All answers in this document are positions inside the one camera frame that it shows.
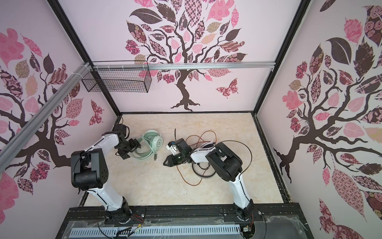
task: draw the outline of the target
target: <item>wire basket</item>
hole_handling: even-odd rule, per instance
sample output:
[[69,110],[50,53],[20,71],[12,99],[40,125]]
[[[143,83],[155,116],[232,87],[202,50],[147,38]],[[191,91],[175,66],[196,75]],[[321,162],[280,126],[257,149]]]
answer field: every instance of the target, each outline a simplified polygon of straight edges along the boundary
[[137,65],[95,66],[82,78],[88,92],[149,92],[151,75],[147,61],[132,61]]

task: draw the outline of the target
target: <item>patterned leaf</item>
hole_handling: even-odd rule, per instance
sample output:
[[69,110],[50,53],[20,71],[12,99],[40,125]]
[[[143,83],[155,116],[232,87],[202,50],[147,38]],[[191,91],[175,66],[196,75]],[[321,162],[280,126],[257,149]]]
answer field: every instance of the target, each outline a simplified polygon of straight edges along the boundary
[[209,25],[208,25],[208,27],[207,27],[207,31],[209,32],[209,33],[214,33],[218,28],[219,28],[219,26],[220,26],[220,22],[217,22],[217,21],[215,21],[215,22],[213,22],[213,23],[210,23]]
[[332,58],[339,63],[349,64],[351,60],[351,47],[349,43],[340,37],[330,38],[332,44]]
[[242,41],[241,43],[238,42],[226,42],[222,45],[219,45],[223,50],[226,52],[237,52],[239,50],[239,47],[244,46],[245,42]]
[[349,153],[344,153],[340,156],[340,159],[350,164],[361,164],[358,160]]
[[359,97],[359,98],[355,98],[354,100],[350,101],[348,103],[348,109],[351,111],[351,112],[357,112],[359,111],[359,109],[361,108],[361,106],[363,105],[363,101],[364,101],[365,97]]
[[374,175],[379,173],[382,170],[382,166],[380,164],[364,164],[361,167],[357,168],[361,172],[367,175]]
[[321,93],[321,80],[320,80],[320,73],[318,73],[311,87],[313,104],[318,100],[318,97],[320,97],[320,93]]
[[324,171],[322,172],[322,179],[324,180],[325,182],[325,186],[329,184],[329,180],[330,180],[330,172],[329,172],[329,168],[325,168]]
[[223,24],[221,27],[220,27],[220,35],[224,35],[224,33],[227,31],[228,29],[228,26],[230,25],[230,21],[229,20],[227,23]]
[[359,185],[363,187],[372,190],[382,190],[382,186],[372,178],[367,176],[353,176],[353,178]]
[[326,132],[326,136],[329,137],[329,136],[333,136],[337,134],[341,130],[341,128],[342,127],[334,127],[334,126],[330,127],[328,131]]
[[40,159],[50,162],[49,158],[49,152],[46,150],[39,150],[37,151],[37,155],[40,157]]
[[324,83],[327,85],[331,85],[334,83],[332,75],[327,71],[324,71]]
[[352,208],[357,210],[363,217],[363,199],[361,191],[354,181],[346,173],[334,169],[332,182],[337,193],[347,202]]
[[351,85],[354,83],[351,75],[345,71],[340,70],[340,82],[343,85]]
[[201,20],[195,30],[195,40],[197,41],[201,39],[203,34],[204,34],[204,22],[203,20]]
[[130,16],[137,16],[147,24],[155,24],[162,21],[162,18],[156,12],[147,8],[137,9],[133,11]]
[[188,24],[188,21],[187,21],[185,12],[183,12],[182,16],[179,19],[179,31],[183,31],[184,29],[186,29],[187,24]]
[[207,71],[213,77],[221,77],[231,72],[229,69],[209,69]]
[[29,66],[26,59],[16,64],[16,74],[19,78],[27,78],[29,76]]
[[33,184],[27,179],[19,178],[17,180],[17,185],[19,188],[25,192],[30,192],[33,195]]
[[318,145],[311,144],[309,145],[308,149],[306,150],[307,153],[313,153],[317,149]]
[[368,94],[376,89],[381,85],[382,82],[382,74],[373,76],[366,81],[362,82],[355,91],[361,94]]
[[151,47],[153,48],[153,50],[156,53],[166,57],[165,49],[161,45],[159,45],[158,43],[152,41],[151,39],[149,39],[149,41],[150,41]]
[[293,116],[294,116],[296,113],[297,113],[297,110],[296,110],[296,109],[292,110],[292,111],[288,114],[287,118],[293,118]]
[[328,105],[332,107],[336,107],[338,105],[338,102],[340,100],[340,95],[338,92],[332,94],[328,99]]

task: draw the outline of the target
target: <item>marble floor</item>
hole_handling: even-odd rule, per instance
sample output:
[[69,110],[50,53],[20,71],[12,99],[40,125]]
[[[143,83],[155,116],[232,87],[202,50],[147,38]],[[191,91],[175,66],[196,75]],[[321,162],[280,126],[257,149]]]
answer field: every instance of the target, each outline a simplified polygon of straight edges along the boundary
[[[243,174],[246,189],[254,203],[282,203],[280,192],[269,166],[260,137],[250,113],[213,113],[213,114],[130,114],[123,115],[123,123],[130,128],[130,137],[137,138],[149,129],[162,134],[163,147],[158,151],[157,160],[129,158],[122,160],[111,150],[106,155],[109,169],[108,182],[124,196],[129,205],[197,205],[231,204],[233,195],[228,182],[217,174],[203,179],[198,186],[190,186],[183,181],[176,167],[163,166],[170,152],[165,145],[176,138],[186,139],[190,135],[201,135],[213,130],[217,141],[237,140],[245,143],[252,151],[253,161]],[[212,132],[203,136],[204,140],[215,140]],[[187,140],[189,145],[196,143],[197,137]],[[248,149],[236,142],[225,142],[243,161],[245,169],[251,159]],[[200,178],[192,171],[190,164],[179,165],[184,179],[197,184]],[[212,167],[205,173],[213,172]],[[100,206],[101,203],[89,195],[85,206]]]

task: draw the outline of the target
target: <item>leaf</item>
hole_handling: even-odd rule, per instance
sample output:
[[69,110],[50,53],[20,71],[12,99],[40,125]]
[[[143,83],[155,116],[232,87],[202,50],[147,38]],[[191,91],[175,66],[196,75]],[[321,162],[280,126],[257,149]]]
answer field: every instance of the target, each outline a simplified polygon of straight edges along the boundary
[[208,27],[207,27],[207,31],[209,32],[209,33],[214,33],[218,28],[219,28],[219,26],[220,26],[220,22],[217,22],[217,21],[215,21],[215,22],[213,22],[213,23],[210,23],[209,25],[208,25]]
[[184,29],[186,29],[187,24],[188,24],[188,21],[187,21],[185,12],[183,12],[182,16],[179,19],[179,31],[183,31]]
[[345,125],[343,129],[343,133],[345,134],[345,136],[350,138],[357,138],[357,137],[365,135],[361,127],[356,125],[353,122],[349,122]]
[[65,145],[64,142],[62,141],[62,138],[60,136],[58,136],[58,135],[54,135],[54,141],[58,145]]
[[359,109],[361,108],[361,106],[363,105],[363,101],[364,101],[365,97],[359,97],[359,98],[355,98],[354,100],[350,101],[348,103],[348,109],[351,111],[351,112],[357,112],[359,111]]
[[288,114],[287,118],[293,118],[293,116],[294,116],[296,113],[297,113],[297,110],[296,110],[296,109],[292,110],[292,111]]
[[328,131],[326,132],[326,136],[333,136],[335,134],[337,134],[340,130],[341,130],[342,127],[335,127],[335,126],[332,126],[328,129]]
[[382,190],[382,186],[378,182],[367,176],[353,176],[353,179],[362,187],[372,190]]
[[52,74],[53,73],[54,65],[53,65],[53,61],[50,58],[49,54],[44,58],[43,65],[44,65],[44,69],[45,69],[47,74]]
[[228,32],[228,34],[225,36],[226,41],[233,41],[236,36],[239,34],[240,29],[234,29]]
[[320,11],[325,11],[326,9],[328,9],[333,3],[335,2],[335,0],[326,0],[324,5],[322,5]]
[[27,78],[29,76],[29,66],[26,59],[16,64],[16,74],[19,78]]
[[311,144],[311,145],[309,145],[308,150],[306,150],[306,152],[307,153],[313,153],[317,147],[318,147],[318,145]]
[[37,113],[37,111],[39,111],[39,104],[37,103],[36,98],[35,97],[29,98],[25,102],[24,109],[27,112]]
[[328,99],[328,105],[332,107],[336,107],[338,105],[338,102],[340,100],[340,95],[338,92],[332,94]]
[[10,101],[7,98],[0,97],[0,109],[2,111],[8,111],[8,110],[12,109],[12,107],[13,107],[12,101]]
[[331,85],[334,83],[332,75],[327,71],[324,71],[324,79],[323,80],[324,80],[324,83],[327,85]]
[[354,69],[359,77],[365,75],[373,65],[374,61],[373,48],[362,40],[356,51],[356,59],[354,61]]
[[332,58],[339,63],[349,64],[351,60],[351,47],[349,43],[340,37],[330,38],[332,44]]
[[194,53],[198,54],[199,52],[201,52],[203,49],[203,45],[202,44],[195,44],[193,47],[192,47],[192,50],[194,51]]
[[76,126],[76,125],[79,124],[79,121],[78,121],[78,120],[71,120],[71,121],[68,122],[68,124],[69,124],[70,126]]
[[314,104],[318,97],[320,97],[321,93],[321,80],[320,80],[320,73],[316,76],[316,79],[313,81],[312,87],[311,87],[311,94],[312,94],[312,103]]
[[322,149],[321,147],[318,147],[314,152],[313,152],[313,164],[319,160],[322,156]]
[[149,39],[150,41],[150,44],[151,44],[151,47],[153,48],[153,50],[158,53],[159,55],[162,55],[164,57],[166,57],[166,52],[165,52],[165,49],[159,45],[158,43],[152,41],[151,39]]
[[351,75],[345,71],[340,70],[340,82],[343,85],[351,85],[354,83]]
[[160,28],[162,28],[167,33],[172,33],[175,30],[175,27],[170,25],[161,26]]
[[205,37],[203,37],[203,39],[200,41],[200,43],[202,44],[209,44],[210,42],[212,42],[215,38],[215,33],[211,33],[211,34],[208,34],[206,35]]
[[241,43],[238,42],[226,42],[222,45],[219,45],[223,50],[226,52],[237,52],[239,50],[239,47],[244,46],[245,42],[242,41]]
[[352,208],[357,210],[363,217],[363,198],[361,191],[354,181],[346,173],[334,169],[332,182],[337,193],[347,202]]
[[306,125],[301,128],[300,132],[298,133],[299,135],[306,135],[309,132],[309,125]]
[[148,24],[155,24],[162,21],[162,18],[154,11],[148,8],[140,8],[133,11],[130,16],[137,16]]
[[230,25],[230,20],[220,27],[220,35],[221,36],[224,35],[224,33],[227,31],[229,25]]
[[219,56],[220,56],[220,50],[217,49],[217,50],[215,51],[215,54],[214,54],[214,60],[218,59]]
[[37,92],[37,81],[34,75],[31,75],[28,77],[28,80],[26,81],[25,84],[26,88],[26,94],[28,97],[34,95]]
[[344,153],[340,156],[340,159],[342,159],[344,162],[347,162],[347,163],[350,163],[350,164],[361,164],[360,162],[358,162],[358,160],[356,160],[356,158],[349,154],[349,153]]
[[235,7],[233,9],[232,15],[231,15],[232,28],[235,28],[235,26],[237,25],[238,21],[239,21],[239,12],[236,10],[236,7]]
[[195,30],[195,40],[199,40],[202,38],[204,34],[204,22],[203,20],[199,22],[199,24],[197,25],[196,27],[196,30]]
[[40,159],[50,162],[49,158],[49,152],[46,150],[39,150],[37,151],[37,155],[40,157]]
[[364,164],[361,167],[357,168],[361,172],[367,175],[374,175],[379,173],[382,170],[382,166],[380,164]]
[[231,72],[229,69],[208,69],[207,71],[213,77],[221,77]]
[[24,165],[19,170],[17,170],[17,172],[16,172],[16,174],[14,175],[13,178],[18,177],[18,176],[22,177],[26,172],[27,172],[27,168],[26,168],[26,165]]
[[40,64],[39,62],[37,61],[36,57],[33,55],[33,53],[31,53],[31,58],[29,59],[29,64],[31,65],[31,67],[37,71],[38,73],[41,73],[41,68],[40,68]]
[[25,192],[30,192],[33,195],[33,184],[27,179],[19,178],[17,180],[17,185],[19,188]]
[[376,89],[381,85],[382,82],[382,74],[373,76],[366,81],[362,82],[355,91],[361,94],[368,94]]
[[322,179],[324,180],[325,182],[325,186],[329,184],[329,180],[330,180],[330,172],[329,172],[329,168],[325,168],[324,171],[322,172]]

